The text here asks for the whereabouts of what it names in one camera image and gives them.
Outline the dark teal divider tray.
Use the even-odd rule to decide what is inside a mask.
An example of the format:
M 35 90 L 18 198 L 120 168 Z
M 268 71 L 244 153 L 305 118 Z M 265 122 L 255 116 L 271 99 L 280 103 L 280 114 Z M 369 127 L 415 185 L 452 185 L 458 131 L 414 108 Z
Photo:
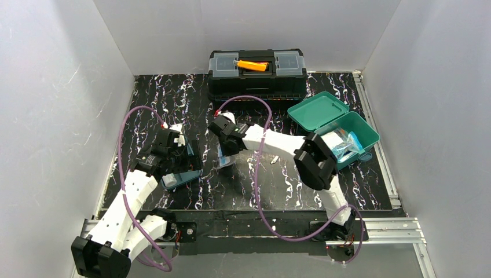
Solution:
M 175 175 L 175 177 L 177 179 L 177 183 L 171 188 L 165 188 L 163 186 L 162 179 L 160 179 L 160 181 L 159 181 L 159 185 L 162 186 L 167 191 L 170 191 L 176 187 L 179 187 L 179 186 L 184 185 L 188 182 L 191 182 L 193 180 L 198 179 L 202 173 L 202 169 L 194 171 L 192 169 L 192 166 L 189 164 L 189 155 L 192 154 L 192 150 L 190 147 L 190 141 L 186 145 L 186 148 L 184 150 L 184 154 L 186 154 L 186 157 L 185 157 L 186 161 L 184 161 L 184 166 L 187 166 L 188 168 L 184 169 L 184 170 L 179 170 L 178 173 L 172 173 Z

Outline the tweezers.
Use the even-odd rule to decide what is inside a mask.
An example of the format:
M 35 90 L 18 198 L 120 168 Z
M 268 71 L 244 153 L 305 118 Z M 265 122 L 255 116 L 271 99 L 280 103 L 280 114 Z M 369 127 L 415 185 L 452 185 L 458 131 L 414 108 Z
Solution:
M 275 156 L 271 161 L 270 161 L 270 164 L 275 164 L 277 163 L 279 160 L 279 156 Z

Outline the large blue white packet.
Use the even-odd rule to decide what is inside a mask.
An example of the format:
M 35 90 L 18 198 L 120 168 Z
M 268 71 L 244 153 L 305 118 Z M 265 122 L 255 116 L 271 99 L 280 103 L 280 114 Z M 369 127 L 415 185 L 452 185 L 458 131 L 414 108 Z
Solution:
M 336 156 L 338 163 L 348 160 L 355 154 L 364 152 L 364 148 L 354 132 L 347 133 L 344 130 L 338 129 L 334 133 L 341 139 L 341 143 L 337 143 L 331 148 L 331 151 Z

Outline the white medicine bottle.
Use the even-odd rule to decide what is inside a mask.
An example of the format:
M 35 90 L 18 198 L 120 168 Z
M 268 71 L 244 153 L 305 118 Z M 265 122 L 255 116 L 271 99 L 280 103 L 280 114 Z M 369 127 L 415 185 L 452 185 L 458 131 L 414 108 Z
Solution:
M 162 183 L 165 188 L 171 188 L 177 183 L 177 179 L 174 174 L 167 174 L 162 177 Z

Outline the clear zip bag white pad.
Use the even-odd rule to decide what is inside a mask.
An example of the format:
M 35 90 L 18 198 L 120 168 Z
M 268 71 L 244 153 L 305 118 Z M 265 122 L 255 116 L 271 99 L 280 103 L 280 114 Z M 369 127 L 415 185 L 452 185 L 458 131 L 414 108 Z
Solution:
M 321 136 L 328 148 L 334 153 L 344 151 L 349 145 L 349 134 L 343 129 L 335 129 Z

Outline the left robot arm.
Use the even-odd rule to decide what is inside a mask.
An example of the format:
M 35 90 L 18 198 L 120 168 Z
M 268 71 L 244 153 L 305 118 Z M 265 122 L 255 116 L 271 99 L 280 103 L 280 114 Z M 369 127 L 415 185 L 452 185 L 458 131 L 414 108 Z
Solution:
M 132 262 L 150 242 L 133 221 L 148 196 L 158 187 L 172 190 L 201 174 L 197 140 L 188 140 L 182 124 L 163 127 L 149 148 L 130 165 L 119 191 L 104 216 L 71 246 L 76 271 L 84 277 L 126 277 Z

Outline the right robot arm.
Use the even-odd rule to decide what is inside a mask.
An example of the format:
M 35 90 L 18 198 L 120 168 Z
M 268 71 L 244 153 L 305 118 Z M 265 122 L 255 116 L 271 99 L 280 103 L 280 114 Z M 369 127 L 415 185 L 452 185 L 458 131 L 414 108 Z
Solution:
M 328 145 L 316 133 L 292 136 L 267 129 L 250 122 L 235 123 L 227 114 L 219 114 L 208 125 L 217 136 L 224 156 L 234 156 L 241 151 L 263 152 L 294 162 L 303 185 L 316 191 L 326 212 L 327 221 L 317 230 L 303 237 L 288 237 L 276 232 L 268 223 L 261 207 L 258 179 L 254 178 L 254 197 L 259 215 L 276 237 L 288 242 L 343 240 L 351 243 L 356 238 L 353 226 L 358 210 L 348 204 L 339 184 L 337 160 Z

